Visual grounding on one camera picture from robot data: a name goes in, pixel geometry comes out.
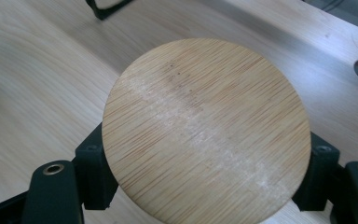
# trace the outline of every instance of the circular wooden disc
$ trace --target circular wooden disc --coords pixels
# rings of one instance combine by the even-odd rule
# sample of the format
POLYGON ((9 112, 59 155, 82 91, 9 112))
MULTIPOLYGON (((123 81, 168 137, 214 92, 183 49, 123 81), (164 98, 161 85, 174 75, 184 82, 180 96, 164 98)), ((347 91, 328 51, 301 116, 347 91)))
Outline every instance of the circular wooden disc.
POLYGON ((165 223, 257 223, 291 199, 310 127, 283 74, 244 47, 152 49, 110 92, 103 145, 120 186, 165 223))

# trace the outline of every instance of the wooden work surface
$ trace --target wooden work surface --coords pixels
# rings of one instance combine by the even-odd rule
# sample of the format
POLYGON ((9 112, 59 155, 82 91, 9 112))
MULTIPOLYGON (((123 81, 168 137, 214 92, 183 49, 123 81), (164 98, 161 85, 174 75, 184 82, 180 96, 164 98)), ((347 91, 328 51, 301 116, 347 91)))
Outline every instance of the wooden work surface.
MULTIPOLYGON (((288 78, 310 128, 358 161, 358 27, 299 0, 135 0, 104 22, 81 0, 0 0, 0 202, 38 166, 71 160, 116 79, 148 50, 190 37, 240 44, 288 78)), ((88 223, 158 223, 119 190, 88 223)), ((293 203, 266 223, 328 223, 293 203)))
POLYGON ((120 186, 164 223, 259 223, 295 194, 310 126, 284 75, 249 49, 152 49, 110 92, 103 146, 120 186))

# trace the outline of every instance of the wood grain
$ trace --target wood grain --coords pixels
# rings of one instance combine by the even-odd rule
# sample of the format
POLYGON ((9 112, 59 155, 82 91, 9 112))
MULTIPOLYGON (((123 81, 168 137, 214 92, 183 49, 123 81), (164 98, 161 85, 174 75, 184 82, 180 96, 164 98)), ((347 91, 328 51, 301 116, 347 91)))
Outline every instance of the wood grain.
POLYGON ((119 78, 103 145, 120 186, 164 223, 258 223, 301 183, 310 127, 262 56, 187 39, 147 52, 119 78))
MULTIPOLYGON (((99 1, 108 6, 117 0, 99 1)), ((210 37, 273 63, 300 96, 313 132, 358 161, 358 27, 298 0, 136 0, 99 22, 84 1, 0 0, 0 202, 101 122, 116 78, 148 50, 210 37)), ((264 223, 329 223, 289 202, 264 223)), ((120 190, 86 223, 159 223, 120 190)))

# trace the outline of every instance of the round wooden board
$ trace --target round wooden board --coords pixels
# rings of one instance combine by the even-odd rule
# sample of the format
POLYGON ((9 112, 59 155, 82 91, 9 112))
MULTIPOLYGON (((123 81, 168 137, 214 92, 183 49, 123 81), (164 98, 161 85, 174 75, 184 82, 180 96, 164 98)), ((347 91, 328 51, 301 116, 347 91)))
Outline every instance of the round wooden board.
POLYGON ((152 49, 103 114, 120 186, 165 223, 257 223, 296 192, 310 127, 295 90, 262 56, 214 39, 152 49))

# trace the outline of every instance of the light wood surface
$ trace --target light wood surface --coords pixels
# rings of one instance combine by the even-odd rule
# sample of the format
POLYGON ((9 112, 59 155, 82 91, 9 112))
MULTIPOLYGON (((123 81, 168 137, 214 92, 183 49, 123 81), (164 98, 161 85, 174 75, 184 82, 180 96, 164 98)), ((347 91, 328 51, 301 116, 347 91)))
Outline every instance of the light wood surface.
MULTIPOLYGON (((358 27, 299 0, 135 0, 104 22, 81 0, 0 0, 0 202, 43 163, 74 156, 116 79, 148 50, 190 37, 252 49, 288 78, 310 128, 358 161, 358 27)), ((158 223, 122 190, 87 223, 158 223)), ((328 223, 289 202, 265 223, 328 223)))
POLYGON ((103 112, 118 183, 164 223, 259 223, 294 195, 310 126, 284 75, 249 49, 186 39, 152 49, 103 112))

